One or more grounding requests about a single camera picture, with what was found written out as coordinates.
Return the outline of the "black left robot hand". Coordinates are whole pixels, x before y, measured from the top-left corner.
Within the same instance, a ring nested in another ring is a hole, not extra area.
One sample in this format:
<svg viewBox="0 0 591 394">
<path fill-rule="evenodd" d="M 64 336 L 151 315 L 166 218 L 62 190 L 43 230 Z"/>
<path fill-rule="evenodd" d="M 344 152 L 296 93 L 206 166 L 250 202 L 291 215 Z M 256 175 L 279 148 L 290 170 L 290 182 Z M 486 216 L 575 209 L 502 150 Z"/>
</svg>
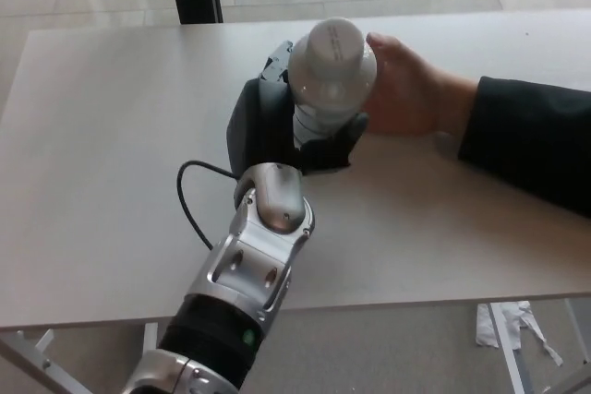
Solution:
<svg viewBox="0 0 591 394">
<path fill-rule="evenodd" d="M 226 130 L 231 171 L 237 178 L 264 162 L 286 164 L 304 175 L 341 171 L 350 166 L 349 156 L 368 127 L 368 115 L 358 112 L 333 135 L 297 140 L 287 69 L 293 47 L 290 41 L 282 42 L 237 99 Z"/>
</svg>

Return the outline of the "bare person hand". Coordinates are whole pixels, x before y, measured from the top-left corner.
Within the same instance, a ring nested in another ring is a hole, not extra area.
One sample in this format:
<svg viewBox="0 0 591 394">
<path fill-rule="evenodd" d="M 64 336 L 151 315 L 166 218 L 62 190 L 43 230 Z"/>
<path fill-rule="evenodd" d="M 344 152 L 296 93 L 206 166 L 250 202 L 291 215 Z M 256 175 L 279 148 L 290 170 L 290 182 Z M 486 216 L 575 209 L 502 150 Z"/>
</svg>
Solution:
<svg viewBox="0 0 591 394">
<path fill-rule="evenodd" d="M 371 32 L 367 44 L 378 68 L 365 103 L 370 132 L 463 136 L 476 98 L 475 80 L 433 66 L 393 36 Z"/>
</svg>

